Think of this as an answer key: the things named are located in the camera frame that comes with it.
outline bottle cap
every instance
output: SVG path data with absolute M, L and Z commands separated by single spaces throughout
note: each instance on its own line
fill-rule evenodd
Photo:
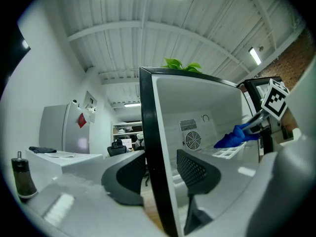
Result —
M 21 152 L 18 152 L 18 158 L 11 159 L 12 168 L 15 172 L 27 172 L 30 171 L 29 161 L 21 158 Z

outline black bottle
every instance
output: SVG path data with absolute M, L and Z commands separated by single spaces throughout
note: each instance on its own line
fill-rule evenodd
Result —
M 31 178 L 29 161 L 22 159 L 19 151 L 18 158 L 12 158 L 11 163 L 18 196 L 22 202 L 27 202 L 38 193 Z

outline green plant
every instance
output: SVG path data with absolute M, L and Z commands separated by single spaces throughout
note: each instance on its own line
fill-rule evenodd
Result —
M 201 69 L 201 66 L 199 63 L 193 62 L 189 63 L 185 68 L 182 66 L 181 61 L 177 59 L 169 59 L 165 58 L 167 65 L 163 66 L 163 68 L 170 68 L 170 69 L 179 69 L 179 70 L 185 70 L 185 71 L 190 71 L 190 72 L 195 72 L 195 73 L 200 73 L 197 69 Z

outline red sticker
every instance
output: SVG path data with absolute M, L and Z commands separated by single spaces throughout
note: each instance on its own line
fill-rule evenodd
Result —
M 83 113 L 80 114 L 79 119 L 78 119 L 78 124 L 80 126 L 80 128 L 82 128 L 84 126 L 84 124 L 86 124 L 87 121 L 85 121 Z

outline shelving unit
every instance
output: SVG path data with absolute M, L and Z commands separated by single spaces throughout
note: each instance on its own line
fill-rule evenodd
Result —
M 118 133 L 120 129 L 124 129 L 125 127 L 131 126 L 132 128 L 135 126 L 140 126 L 141 131 L 132 131 L 132 132 L 125 132 L 125 133 Z M 143 123 L 141 121 L 139 122 L 131 122 L 131 123 L 119 123 L 119 124 L 114 124 L 113 125 L 113 130 L 112 130 L 112 141 L 115 141 L 118 138 L 125 137 L 129 138 L 130 135 L 134 135 L 140 132 L 143 132 Z
M 130 134 L 137 134 L 140 132 L 125 132 L 125 133 L 114 133 L 113 136 L 117 136 L 117 135 L 130 135 Z

